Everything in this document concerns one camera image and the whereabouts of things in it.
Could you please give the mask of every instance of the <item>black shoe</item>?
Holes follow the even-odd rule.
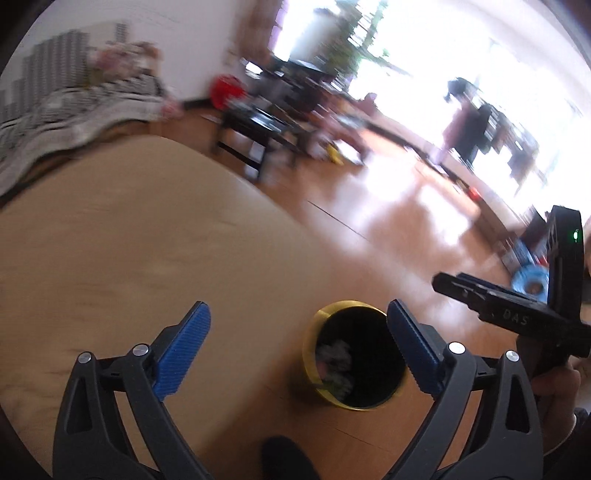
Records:
[[[287,437],[271,437],[261,448],[264,480],[320,480],[314,465]]]

